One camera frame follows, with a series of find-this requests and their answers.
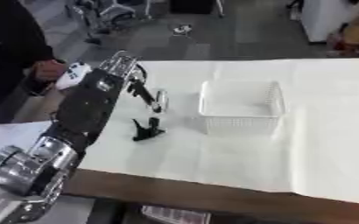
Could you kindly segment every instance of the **black box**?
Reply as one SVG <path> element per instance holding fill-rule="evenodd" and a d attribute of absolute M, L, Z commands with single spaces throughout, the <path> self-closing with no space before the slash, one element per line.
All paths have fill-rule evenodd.
<path fill-rule="evenodd" d="M 215 0 L 170 0 L 171 13 L 210 14 Z"/>

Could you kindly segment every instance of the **robotic arm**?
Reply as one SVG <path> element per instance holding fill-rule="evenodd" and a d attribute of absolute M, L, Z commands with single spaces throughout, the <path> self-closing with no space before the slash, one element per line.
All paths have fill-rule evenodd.
<path fill-rule="evenodd" d="M 142 69 L 136 58 L 118 52 L 98 68 L 85 70 L 53 124 L 29 150 L 0 150 L 0 224 L 35 221 L 50 209 L 87 147 L 100 136 L 124 88 L 140 95 L 153 112 L 165 110 L 165 101 L 144 88 Z"/>

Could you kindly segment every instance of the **person's hand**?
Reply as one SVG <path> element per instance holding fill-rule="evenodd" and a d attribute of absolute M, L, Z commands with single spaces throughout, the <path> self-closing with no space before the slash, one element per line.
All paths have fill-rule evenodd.
<path fill-rule="evenodd" d="M 39 81 L 56 81 L 67 70 L 65 64 L 59 63 L 55 59 L 37 61 L 34 68 Z"/>

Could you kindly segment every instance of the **white plastic basket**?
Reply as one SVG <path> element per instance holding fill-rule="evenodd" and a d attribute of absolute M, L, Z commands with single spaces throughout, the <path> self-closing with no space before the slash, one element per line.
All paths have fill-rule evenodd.
<path fill-rule="evenodd" d="M 201 87 L 199 113 L 209 135 L 270 135 L 285 113 L 276 81 L 206 81 Z"/>

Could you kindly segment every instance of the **chair wheel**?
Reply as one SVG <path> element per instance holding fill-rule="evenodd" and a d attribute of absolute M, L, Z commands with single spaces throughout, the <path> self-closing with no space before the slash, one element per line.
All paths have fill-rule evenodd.
<path fill-rule="evenodd" d="M 109 28 L 101 28 L 96 31 L 98 34 L 105 34 L 109 35 L 111 33 L 111 30 Z"/>
<path fill-rule="evenodd" d="M 84 42 L 98 46 L 102 44 L 102 41 L 99 38 L 86 38 Z"/>

